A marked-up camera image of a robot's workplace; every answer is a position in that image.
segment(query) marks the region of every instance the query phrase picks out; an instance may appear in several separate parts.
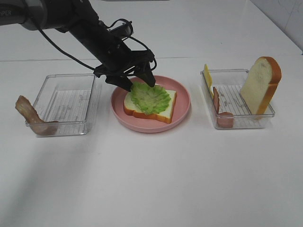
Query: pink bowl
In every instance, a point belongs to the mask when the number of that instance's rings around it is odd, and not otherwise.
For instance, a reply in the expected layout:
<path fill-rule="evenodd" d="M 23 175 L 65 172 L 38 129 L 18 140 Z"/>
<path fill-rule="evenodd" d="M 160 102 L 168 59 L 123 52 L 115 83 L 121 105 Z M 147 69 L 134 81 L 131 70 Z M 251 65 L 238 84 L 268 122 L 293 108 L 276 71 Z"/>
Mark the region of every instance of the pink bowl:
<path fill-rule="evenodd" d="M 155 76 L 155 79 L 156 83 L 165 87 L 165 89 L 175 90 L 177 92 L 172 122 L 166 124 L 157 120 L 141 119 L 126 115 L 123 109 L 123 102 L 127 91 L 117 87 L 111 96 L 111 103 L 113 113 L 122 125 L 134 131 L 155 133 L 166 131 L 177 126 L 186 117 L 190 108 L 190 96 L 186 88 L 179 82 L 168 77 Z M 142 80 L 139 78 L 132 78 L 131 81 Z"/>

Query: white bread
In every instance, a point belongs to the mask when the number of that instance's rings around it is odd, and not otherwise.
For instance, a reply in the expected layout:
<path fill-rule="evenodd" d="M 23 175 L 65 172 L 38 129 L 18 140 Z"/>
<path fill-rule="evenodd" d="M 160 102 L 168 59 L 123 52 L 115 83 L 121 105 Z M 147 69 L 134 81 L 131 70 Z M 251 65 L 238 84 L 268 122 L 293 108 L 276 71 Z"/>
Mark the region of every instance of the white bread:
<path fill-rule="evenodd" d="M 260 57 L 251 67 L 240 91 L 251 114 L 263 114 L 281 79 L 281 69 L 272 57 Z"/>
<path fill-rule="evenodd" d="M 161 113 L 152 113 L 149 115 L 145 115 L 136 104 L 132 102 L 130 93 L 127 93 L 124 99 L 124 112 L 127 115 L 132 115 L 137 118 L 143 119 L 154 119 L 160 122 L 165 122 L 167 124 L 171 123 L 174 105 L 176 102 L 177 92 L 173 90 L 166 90 L 170 96 L 169 106 L 166 108 L 165 111 Z"/>

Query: clear plastic container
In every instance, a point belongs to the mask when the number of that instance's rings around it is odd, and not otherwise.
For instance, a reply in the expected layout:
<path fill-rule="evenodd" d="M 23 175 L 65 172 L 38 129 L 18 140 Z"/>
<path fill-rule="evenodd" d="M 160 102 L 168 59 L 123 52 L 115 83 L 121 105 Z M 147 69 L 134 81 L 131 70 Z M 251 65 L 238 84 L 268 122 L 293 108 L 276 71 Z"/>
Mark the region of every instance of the clear plastic container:
<path fill-rule="evenodd" d="M 47 76 L 33 104 L 45 123 L 26 122 L 26 126 L 38 137 L 87 134 L 101 93 L 95 78 L 94 74 Z"/>
<path fill-rule="evenodd" d="M 275 116 L 275 111 L 268 106 L 264 114 L 251 114 L 245 101 L 240 95 L 240 90 L 245 83 L 248 70 L 209 70 L 212 77 L 212 87 L 219 93 L 220 109 L 215 110 L 212 95 L 202 75 L 202 91 L 207 102 L 213 125 L 216 129 L 253 129 L 265 128 L 268 120 Z"/>

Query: lettuce leaf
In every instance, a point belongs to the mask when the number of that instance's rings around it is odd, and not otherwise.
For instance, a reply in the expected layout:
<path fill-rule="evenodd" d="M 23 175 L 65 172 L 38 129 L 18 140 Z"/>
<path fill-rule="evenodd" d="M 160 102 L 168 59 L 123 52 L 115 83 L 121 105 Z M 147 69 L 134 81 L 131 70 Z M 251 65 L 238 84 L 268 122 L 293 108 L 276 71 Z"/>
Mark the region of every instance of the lettuce leaf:
<path fill-rule="evenodd" d="M 169 106 L 170 96 L 165 88 L 146 83 L 134 82 L 131 87 L 132 102 L 137 105 L 145 115 L 159 114 Z"/>

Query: white wall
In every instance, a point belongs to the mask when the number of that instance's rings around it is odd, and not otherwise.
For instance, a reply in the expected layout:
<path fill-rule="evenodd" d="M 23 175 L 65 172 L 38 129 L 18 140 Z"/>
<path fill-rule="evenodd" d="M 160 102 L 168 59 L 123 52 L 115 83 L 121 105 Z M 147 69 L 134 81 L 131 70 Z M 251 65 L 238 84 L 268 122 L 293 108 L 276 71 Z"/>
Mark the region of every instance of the white wall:
<path fill-rule="evenodd" d="M 303 50 L 303 0 L 251 0 Z"/>

